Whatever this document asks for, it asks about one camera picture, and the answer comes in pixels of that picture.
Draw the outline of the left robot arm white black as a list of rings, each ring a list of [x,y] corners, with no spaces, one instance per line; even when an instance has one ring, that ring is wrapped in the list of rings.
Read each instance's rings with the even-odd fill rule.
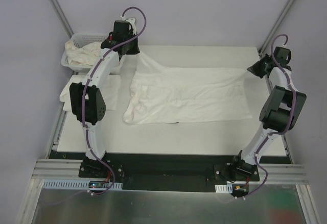
[[[105,178],[110,174],[101,129],[106,113],[101,87],[125,55],[138,53],[136,20],[123,17],[114,22],[113,31],[101,43],[95,65],[82,81],[69,87],[72,113],[81,123],[87,146],[79,170],[81,178]]]

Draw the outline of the left aluminium frame post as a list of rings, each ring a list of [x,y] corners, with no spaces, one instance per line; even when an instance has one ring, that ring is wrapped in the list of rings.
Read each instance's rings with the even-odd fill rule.
[[[50,1],[51,5],[53,7],[58,19],[59,19],[59,21],[61,22],[67,36],[69,38],[71,38],[72,35],[74,34],[74,31],[73,31],[71,25],[69,24],[69,21],[66,18],[65,13],[62,10],[62,7],[60,6],[59,1],[58,0],[49,0],[49,1]]]

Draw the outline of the aluminium rail front left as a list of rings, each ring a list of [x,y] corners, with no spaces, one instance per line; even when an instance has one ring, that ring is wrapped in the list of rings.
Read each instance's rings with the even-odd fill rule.
[[[77,178],[81,163],[81,160],[38,159],[32,177],[40,179]]]

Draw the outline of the aluminium rail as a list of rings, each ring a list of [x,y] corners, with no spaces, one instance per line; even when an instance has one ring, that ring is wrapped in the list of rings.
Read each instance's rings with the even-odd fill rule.
[[[268,172],[266,184],[307,185],[305,168],[300,164],[262,164]]]
[[[81,160],[38,159],[32,177],[40,179],[77,178],[81,163]]]

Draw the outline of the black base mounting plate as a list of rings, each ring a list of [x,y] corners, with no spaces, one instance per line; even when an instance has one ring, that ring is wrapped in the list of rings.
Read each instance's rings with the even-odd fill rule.
[[[107,153],[104,166],[83,153],[51,153],[51,159],[77,160],[79,177],[106,178],[121,183],[124,190],[214,192],[230,182],[258,182],[258,168],[239,172],[238,157],[227,155],[123,154]]]

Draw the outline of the right aluminium frame post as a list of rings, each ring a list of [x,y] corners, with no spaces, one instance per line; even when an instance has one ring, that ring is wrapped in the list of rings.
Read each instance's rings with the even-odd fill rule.
[[[287,18],[289,12],[293,8],[296,1],[297,0],[286,0],[284,6],[282,7],[282,9],[281,9],[280,13],[278,14],[276,20],[274,21],[271,29],[269,30],[268,35],[266,36],[264,42],[258,48],[259,57],[261,57],[262,54],[267,49],[268,44],[272,41],[273,37],[275,36],[275,34],[278,32],[278,30],[282,26],[284,20]]]

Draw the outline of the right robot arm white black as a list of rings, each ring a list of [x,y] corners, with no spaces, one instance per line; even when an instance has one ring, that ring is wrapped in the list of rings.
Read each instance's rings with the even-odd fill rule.
[[[291,51],[276,47],[247,70],[259,77],[266,77],[274,86],[259,115],[261,125],[251,142],[233,158],[228,167],[232,181],[256,179],[259,161],[265,150],[278,137],[291,130],[307,99],[291,79]]]

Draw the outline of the aluminium frame post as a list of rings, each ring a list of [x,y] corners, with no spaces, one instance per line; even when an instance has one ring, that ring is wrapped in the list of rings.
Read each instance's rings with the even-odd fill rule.
[[[275,36],[275,34],[278,32],[278,30],[282,26],[284,20],[287,18],[289,12],[293,8],[296,1],[297,0],[286,0],[284,6],[282,7],[282,9],[281,9],[280,13],[278,14],[276,20],[274,21],[271,29],[269,30],[268,35],[266,36],[264,42],[258,48],[259,57],[261,57],[262,54],[267,49],[268,44],[272,41],[273,37]]]
[[[58,0],[49,0],[49,1],[50,1],[51,5],[53,7],[58,19],[59,19],[59,21],[61,22],[67,36],[69,38],[71,38],[72,35],[74,34],[74,31],[73,31],[71,25],[69,24],[69,21],[66,18],[65,13],[62,10],[62,7],[60,6],[59,1]]]

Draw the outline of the aluminium rail front right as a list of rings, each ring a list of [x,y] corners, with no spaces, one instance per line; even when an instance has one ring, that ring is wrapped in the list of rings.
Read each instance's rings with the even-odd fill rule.
[[[307,185],[305,168],[300,164],[262,164],[268,172],[266,184]]]

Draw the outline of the cream clothes in basket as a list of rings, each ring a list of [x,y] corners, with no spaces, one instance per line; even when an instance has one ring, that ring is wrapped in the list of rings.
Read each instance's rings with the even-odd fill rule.
[[[68,64],[93,66],[100,54],[100,42],[93,42],[78,48],[73,41],[65,44],[65,53]]]

